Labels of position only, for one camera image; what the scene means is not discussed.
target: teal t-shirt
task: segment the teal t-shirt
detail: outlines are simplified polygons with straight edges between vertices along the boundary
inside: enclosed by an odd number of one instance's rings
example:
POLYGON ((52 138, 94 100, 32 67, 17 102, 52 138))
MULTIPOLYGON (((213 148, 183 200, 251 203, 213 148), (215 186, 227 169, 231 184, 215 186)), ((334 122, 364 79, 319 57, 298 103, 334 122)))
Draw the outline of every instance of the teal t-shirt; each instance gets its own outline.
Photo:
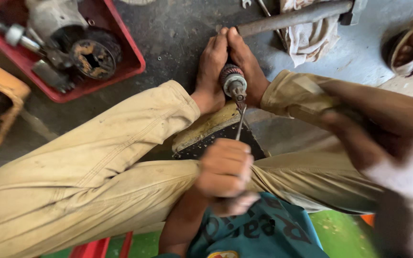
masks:
MULTIPOLYGON (((188 258, 328 258, 307 212, 260 193, 246 214, 220 218, 210 209, 187 252, 188 258)), ((179 258, 163 254, 157 258, 179 258)))

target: green floor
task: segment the green floor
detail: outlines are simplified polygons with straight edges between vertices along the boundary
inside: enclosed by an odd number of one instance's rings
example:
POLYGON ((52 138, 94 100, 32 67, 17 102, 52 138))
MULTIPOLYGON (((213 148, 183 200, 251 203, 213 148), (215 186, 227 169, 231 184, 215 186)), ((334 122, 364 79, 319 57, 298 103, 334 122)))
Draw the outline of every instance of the green floor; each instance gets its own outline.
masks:
MULTIPOLYGON (((359 217, 324 211, 311 214, 313 225, 323 245, 324 251, 330 258, 378 258, 371 244, 372 229, 359 217)), ((135 235, 130 249, 131 258, 150 258, 157 255, 159 232, 135 235)), ((106 258, 119 257, 123 238, 111 239, 106 253, 106 258)), ((43 258, 67 258, 71 248, 49 255, 43 258)))

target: cloth rag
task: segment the cloth rag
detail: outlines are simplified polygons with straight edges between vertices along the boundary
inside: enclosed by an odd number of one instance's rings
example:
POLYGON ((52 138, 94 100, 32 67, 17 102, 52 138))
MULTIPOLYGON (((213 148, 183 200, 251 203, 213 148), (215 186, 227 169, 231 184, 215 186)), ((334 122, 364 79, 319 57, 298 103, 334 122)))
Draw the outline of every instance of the cloth rag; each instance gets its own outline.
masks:
MULTIPOLYGON (((329 0, 280 0, 281 13, 299 10, 313 3, 329 0)), ((339 15, 314 23, 304 23, 283 29, 288 54, 297 67, 304 62, 316 62, 339 40, 337 21, 339 15)))

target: gray floor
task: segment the gray floor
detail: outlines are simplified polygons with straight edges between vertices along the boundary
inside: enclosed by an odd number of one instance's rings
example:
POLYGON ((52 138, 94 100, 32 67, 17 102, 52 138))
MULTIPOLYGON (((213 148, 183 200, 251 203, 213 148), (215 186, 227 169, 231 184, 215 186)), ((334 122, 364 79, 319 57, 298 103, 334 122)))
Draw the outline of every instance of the gray floor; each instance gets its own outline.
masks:
MULTIPOLYGON (((278 13, 278 1, 264 2, 271 13, 278 13)), ((33 91, 25 105, 26 114, 17 119, 0 147, 0 166, 72 130, 125 98, 169 79, 177 80, 192 92, 198 59, 208 39, 222 26, 235 26, 263 15, 257 3, 253 2, 244 10, 240 0, 157 0, 145 6, 116 0, 115 4, 147 62, 146 71, 139 76, 57 104, 0 54, 0 67, 25 81, 33 91)), ((295 69, 290 57, 281 51, 281 43, 274 33, 262 33, 245 41, 269 80, 279 71, 290 69, 379 86, 393 77, 381 57, 381 45, 411 25, 413 1, 369 0, 359 25, 339 27, 341 39, 328 56, 295 69)), ((402 90, 403 84, 398 81, 391 88, 402 90)), ((294 138, 318 141, 327 136, 326 132, 301 121, 257 114, 259 111, 250 112, 247 119, 262 146, 272 155, 299 150, 302 144, 291 142, 294 138)), ((152 158, 169 156, 165 153, 152 158)))

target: khaki trousers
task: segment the khaki trousers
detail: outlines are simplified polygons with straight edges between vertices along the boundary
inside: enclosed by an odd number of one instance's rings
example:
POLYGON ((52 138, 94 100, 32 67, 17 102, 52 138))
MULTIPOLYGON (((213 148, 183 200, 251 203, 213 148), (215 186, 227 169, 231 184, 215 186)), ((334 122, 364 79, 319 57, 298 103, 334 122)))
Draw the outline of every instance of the khaki trousers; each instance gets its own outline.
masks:
MULTIPOLYGON (((312 74, 281 72, 261 108, 316 124, 324 108, 292 82, 312 74)), ((163 221, 199 172, 197 161, 135 163, 198 119, 181 85, 169 81, 0 168, 0 257, 34 257, 163 221)), ((308 211, 375 210, 381 188, 345 154, 301 152, 256 161, 249 188, 308 211)))

